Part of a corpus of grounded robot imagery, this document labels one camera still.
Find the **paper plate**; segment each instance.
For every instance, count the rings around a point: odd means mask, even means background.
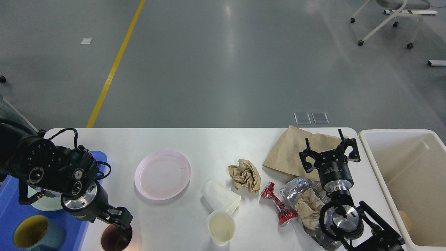
[[[152,200],[167,200],[189,183],[190,165],[186,157],[173,150],[161,150],[145,157],[135,172],[138,191]]]
[[[37,192],[38,191],[34,190],[33,188],[28,187],[28,197],[31,197]],[[31,206],[40,211],[57,211],[62,209],[62,205],[60,204],[60,196],[53,198],[43,196],[36,202],[32,203]]]

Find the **pink plate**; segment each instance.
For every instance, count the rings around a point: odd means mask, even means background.
[[[151,153],[138,165],[135,185],[152,200],[167,200],[179,194],[190,180],[190,165],[186,157],[173,150]]]

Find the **white bin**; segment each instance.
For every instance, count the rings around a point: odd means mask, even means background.
[[[411,250],[446,251],[446,147],[430,130],[363,130],[359,138]],[[412,223],[410,231],[398,210]]]

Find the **plastic cup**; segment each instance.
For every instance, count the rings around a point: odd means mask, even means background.
[[[240,195],[211,180],[206,182],[201,193],[213,210],[223,210],[228,214],[234,212],[241,199]]]
[[[234,236],[234,219],[226,211],[215,210],[209,215],[206,222],[212,241],[217,246],[228,244]]]
[[[139,251],[141,235],[132,226],[122,230],[118,226],[108,225],[101,235],[101,247],[105,251]]]

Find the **dark cup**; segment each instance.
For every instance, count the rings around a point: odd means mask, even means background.
[[[105,251],[138,251],[141,249],[141,241],[132,226],[122,230],[115,225],[109,225],[102,233],[101,247]]]

